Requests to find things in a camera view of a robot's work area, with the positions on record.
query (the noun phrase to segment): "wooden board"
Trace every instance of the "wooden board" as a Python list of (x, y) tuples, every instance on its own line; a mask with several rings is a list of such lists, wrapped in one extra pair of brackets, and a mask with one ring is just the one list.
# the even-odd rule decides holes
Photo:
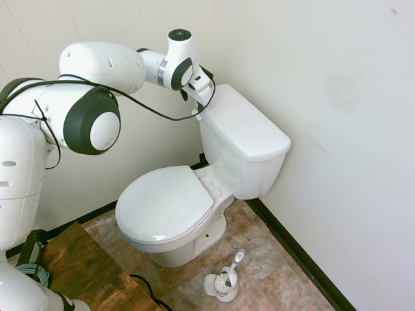
[(51, 274), (50, 289), (91, 311), (161, 311), (78, 223), (44, 247), (41, 265)]

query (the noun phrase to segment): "white toilet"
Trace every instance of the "white toilet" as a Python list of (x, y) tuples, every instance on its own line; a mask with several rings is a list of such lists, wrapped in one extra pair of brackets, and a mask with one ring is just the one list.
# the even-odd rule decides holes
[(291, 140), (228, 85), (217, 87), (202, 113), (208, 167), (167, 167), (129, 185), (115, 217), (125, 240), (173, 268), (197, 257), (224, 234), (234, 198), (253, 199), (274, 184)]

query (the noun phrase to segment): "black cable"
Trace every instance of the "black cable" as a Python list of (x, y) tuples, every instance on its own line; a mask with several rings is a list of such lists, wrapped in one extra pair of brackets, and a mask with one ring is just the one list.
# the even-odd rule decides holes
[(153, 294), (153, 291), (151, 289), (151, 285), (150, 283), (142, 276), (138, 275), (138, 274), (130, 274), (131, 277), (136, 277), (137, 279), (142, 280), (148, 287), (148, 291), (150, 292), (150, 297), (151, 299), (153, 299), (153, 301), (158, 305), (158, 306), (163, 306), (165, 307), (168, 311), (173, 311), (172, 308), (170, 308), (166, 303), (164, 303), (163, 301), (161, 301), (160, 299), (156, 298)]
[[(65, 75), (61, 75), (61, 76), (71, 76), (73, 78), (80, 79), (81, 81), (77, 81), (77, 80), (44, 81), (44, 80), (42, 80), (41, 82), (36, 82), (36, 83), (33, 83), (33, 84), (28, 84), (27, 86), (23, 86), (22, 88), (18, 89), (16, 92), (14, 92), (13, 94), (11, 94), (2, 103), (2, 105), (0, 107), (0, 111), (2, 111), (8, 105), (8, 103), (11, 102), (14, 98), (16, 98), (22, 92), (24, 92), (24, 91), (26, 91), (26, 90), (28, 90), (28, 89), (30, 89), (32, 87), (44, 86), (44, 85), (53, 85), (53, 84), (82, 84), (82, 85), (88, 85), (88, 86), (94, 86), (94, 87), (97, 87), (97, 86), (105, 87), (106, 89), (108, 89), (110, 91), (116, 92), (116, 93), (118, 93), (118, 94), (120, 94), (120, 95), (128, 98), (129, 100), (131, 100), (131, 101), (135, 102), (136, 104), (140, 105), (141, 107), (143, 107), (143, 108), (145, 108), (145, 109), (147, 109), (147, 110), (155, 113), (156, 115), (159, 115), (160, 117), (163, 117), (163, 118), (168, 119), (168, 120), (171, 120), (171, 121), (182, 121), (182, 120), (186, 120), (186, 119), (190, 119), (190, 118), (196, 117), (197, 115), (201, 114), (210, 105), (210, 103), (212, 101), (212, 98), (215, 95), (215, 92), (216, 92), (216, 83), (215, 83), (215, 81), (213, 79), (213, 75), (211, 73), (209, 73), (208, 71), (206, 71), (204, 68), (202, 68), (202, 69), (209, 76), (209, 79), (213, 83), (213, 92), (212, 92), (212, 95), (210, 96), (210, 99), (207, 102), (207, 104), (202, 109), (200, 109), (197, 113), (195, 113), (194, 115), (188, 115), (186, 117), (182, 117), (182, 118), (178, 118), (178, 119), (175, 119), (175, 118), (169, 117), (167, 115), (164, 115), (164, 114), (162, 114), (162, 113), (160, 113), (160, 112), (158, 112), (158, 111), (156, 111), (156, 110), (148, 107), (147, 105), (143, 104), (142, 102), (136, 100), (134, 97), (131, 97), (130, 95), (128, 95), (128, 94), (126, 94), (126, 93), (124, 93), (124, 92), (122, 92), (122, 91), (120, 91), (120, 90), (118, 90), (118, 89), (116, 89), (114, 87), (105, 86), (103, 84), (93, 83), (93, 82), (90, 82), (90, 81), (86, 80), (85, 78), (80, 77), (80, 76), (69, 75), (69, 74), (65, 74)], [(117, 100), (115, 99), (115, 95), (113, 95), (113, 99), (114, 99), (115, 103), (118, 104), (117, 103)], [(50, 169), (55, 168), (55, 167), (58, 166), (58, 164), (59, 164), (59, 162), (61, 160), (61, 157), (62, 157), (62, 153), (61, 153), (61, 150), (60, 150), (60, 147), (59, 147), (58, 139), (56, 138), (54, 132), (52, 131), (52, 128), (49, 126), (49, 123), (47, 122), (47, 118), (46, 118), (43, 110), (40, 108), (40, 105), (38, 104), (38, 102), (36, 101), (36, 99), (34, 100), (34, 102), (35, 102), (36, 106), (38, 107), (38, 109), (40, 110), (40, 113), (42, 115), (42, 118), (39, 118), (39, 117), (31, 117), (31, 116), (28, 116), (28, 115), (18, 115), (18, 114), (13, 114), (13, 113), (1, 113), (1, 115), (8, 115), (8, 116), (11, 116), (11, 117), (23, 117), (23, 118), (28, 118), (28, 119), (34, 119), (34, 120), (43, 121), (45, 123), (46, 127), (48, 128), (48, 130), (50, 131), (50, 133), (53, 136), (53, 139), (54, 139), (54, 141), (56, 143), (56, 147), (58, 148), (58, 153), (59, 153), (58, 162), (53, 167), (47, 167), (46, 168), (47, 170), (50, 170)]]
[(30, 116), (30, 115), (17, 115), (17, 114), (15, 114), (15, 113), (2, 113), (1, 115), (7, 115), (7, 116), (9, 116), (9, 117), (20, 117), (20, 118), (28, 118), (28, 119), (33, 119), (33, 120), (39, 120), (39, 121), (43, 121), (43, 122), (46, 124), (47, 128), (49, 129), (49, 131), (51, 132), (51, 134), (52, 134), (52, 136), (53, 136), (53, 139), (54, 139), (54, 141), (55, 141), (55, 143), (56, 143), (56, 147), (58, 147), (58, 153), (59, 153), (58, 162), (57, 162), (57, 163), (56, 163), (53, 167), (47, 167), (47, 168), (46, 168), (47, 170), (51, 170), (52, 168), (55, 168), (55, 167), (57, 167), (57, 166), (58, 166), (58, 164), (59, 164), (59, 162), (60, 162), (60, 158), (61, 158), (62, 154), (61, 154), (61, 151), (60, 151), (60, 147), (59, 147), (58, 139), (56, 138), (56, 136), (55, 136), (54, 132), (52, 131), (52, 128), (51, 128), (51, 127), (49, 126), (49, 124), (47, 123), (47, 118), (46, 118), (46, 117), (45, 117), (45, 115), (43, 114), (42, 109), (40, 109), (39, 104), (38, 104), (38, 102), (36, 101), (36, 99), (34, 100), (34, 102), (36, 103), (36, 105), (38, 106), (38, 108), (39, 108), (39, 110), (40, 110), (41, 114), (43, 115), (43, 117), (42, 117), (42, 118), (39, 118), (39, 117), (32, 117), (32, 116)]
[(116, 92), (116, 93), (118, 93), (118, 94), (120, 94), (120, 95), (128, 98), (129, 100), (131, 100), (131, 101), (135, 102), (136, 104), (140, 105), (141, 107), (143, 107), (143, 108), (145, 108), (145, 109), (147, 109), (147, 110), (155, 113), (156, 115), (159, 115), (160, 117), (163, 117), (163, 118), (165, 118), (167, 120), (171, 120), (171, 121), (182, 121), (182, 120), (186, 120), (186, 119), (190, 119), (190, 118), (196, 117), (197, 115), (201, 114), (209, 106), (209, 104), (212, 101), (213, 95), (216, 92), (216, 83), (215, 83), (215, 81), (213, 79), (213, 75), (212, 75), (211, 78), (210, 78), (210, 80), (213, 83), (213, 92), (212, 92), (212, 95), (210, 96), (209, 101), (203, 107), (203, 109), (200, 110), (198, 113), (195, 113), (194, 115), (188, 115), (186, 117), (182, 117), (182, 118), (175, 119), (175, 118), (169, 117), (168, 115), (164, 115), (164, 114), (162, 114), (162, 113), (160, 113), (160, 112), (158, 112), (158, 111), (156, 111), (156, 110), (148, 107), (147, 105), (143, 104), (142, 102), (136, 100), (134, 97), (131, 97), (129, 94), (124, 93), (123, 91), (120, 91), (119, 89), (116, 89), (114, 87), (105, 86), (103, 84), (96, 84), (96, 83), (90, 82), (89, 80), (86, 80), (85, 78), (82, 78), (82, 77), (76, 76), (76, 75), (64, 74), (64, 75), (61, 75), (61, 76), (71, 76), (73, 78), (77, 78), (77, 79), (81, 79), (82, 81), (85, 81), (85, 83), (88, 84), (88, 85), (90, 84), (90, 85), (93, 85), (93, 86), (102, 86), (102, 87), (105, 87), (106, 89), (109, 89), (110, 91)]
[(171, 120), (171, 121), (182, 121), (182, 120), (186, 120), (186, 119), (190, 119), (190, 118), (196, 117), (197, 115), (201, 114), (209, 106), (209, 104), (212, 101), (213, 95), (216, 92), (216, 83), (215, 83), (215, 81), (214, 81), (213, 78), (210, 78), (210, 80), (213, 82), (213, 92), (212, 92), (212, 95), (211, 95), (209, 101), (203, 107), (203, 109), (200, 110), (198, 113), (195, 113), (194, 115), (188, 115), (186, 117), (182, 117), (182, 118), (175, 119), (175, 118), (169, 117), (168, 115), (164, 115), (164, 114), (162, 114), (162, 113), (160, 113), (160, 112), (158, 112), (158, 111), (156, 111), (156, 110), (148, 107), (147, 105), (143, 104), (142, 102), (136, 100), (134, 97), (131, 97), (130, 95), (128, 95), (128, 94), (126, 94), (126, 93), (124, 93), (124, 92), (122, 92), (122, 91), (120, 91), (120, 90), (118, 90), (118, 89), (116, 89), (114, 87), (105, 86), (104, 84), (98, 84), (98, 83), (90, 82), (90, 81), (88, 81), (88, 80), (86, 80), (84, 78), (81, 78), (81, 77), (75, 76), (75, 75), (61, 75), (61, 76), (72, 76), (73, 78), (81, 79), (81, 81), (76, 81), (76, 80), (41, 81), (41, 82), (36, 82), (36, 83), (33, 83), (33, 84), (29, 84), (27, 86), (23, 86), (22, 88), (18, 89), (16, 92), (14, 92), (13, 94), (11, 94), (5, 100), (5, 102), (2, 105), (2, 108), (6, 107), (7, 104), (11, 100), (13, 100), (15, 97), (17, 97), (18, 95), (20, 95), (22, 92), (24, 92), (27, 89), (30, 89), (32, 87), (36, 87), (36, 86), (48, 86), (48, 85), (53, 85), (53, 84), (82, 84), (82, 85), (94, 86), (94, 87), (97, 87), (97, 86), (105, 87), (106, 89), (109, 89), (110, 91), (114, 91), (114, 92), (116, 92), (116, 93), (118, 93), (118, 94), (120, 94), (120, 95), (122, 95), (122, 96), (124, 96), (124, 97), (126, 97), (128, 99), (130, 99), (131, 101), (133, 101), (136, 104), (140, 105), (141, 107), (143, 107), (143, 108), (145, 108), (145, 109), (147, 109), (147, 110), (155, 113), (156, 115), (159, 115), (160, 117), (163, 117), (163, 118), (168, 119), (168, 120)]

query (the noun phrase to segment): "brown floor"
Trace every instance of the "brown floor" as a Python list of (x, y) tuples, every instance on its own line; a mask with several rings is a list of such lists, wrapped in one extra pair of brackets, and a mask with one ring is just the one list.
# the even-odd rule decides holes
[[(129, 246), (121, 237), (114, 211), (83, 227), (125, 271), (145, 277), (154, 295), (174, 311), (334, 311), (245, 201), (235, 200), (225, 216), (228, 228), (224, 237), (178, 268), (158, 266), (147, 253)], [(204, 277), (230, 266), (239, 248), (246, 250), (235, 269), (239, 293), (234, 301), (221, 303), (204, 293)], [(137, 282), (147, 291), (142, 281)]]

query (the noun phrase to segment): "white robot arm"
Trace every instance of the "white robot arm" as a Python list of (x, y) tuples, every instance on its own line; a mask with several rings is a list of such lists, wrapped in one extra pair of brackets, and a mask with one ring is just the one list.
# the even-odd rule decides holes
[[(144, 81), (185, 91), (202, 106), (211, 99), (211, 79), (198, 64), (192, 35), (182, 29), (169, 33), (167, 55), (114, 43), (75, 43), (63, 51), (59, 68), (57, 81), (18, 79), (0, 93), (1, 311), (68, 307), (68, 298), (17, 271), (5, 257), (32, 230), (53, 145), (89, 155), (110, 149), (121, 129), (117, 90), (131, 94)], [(89, 310), (82, 301), (69, 303), (74, 307)]]

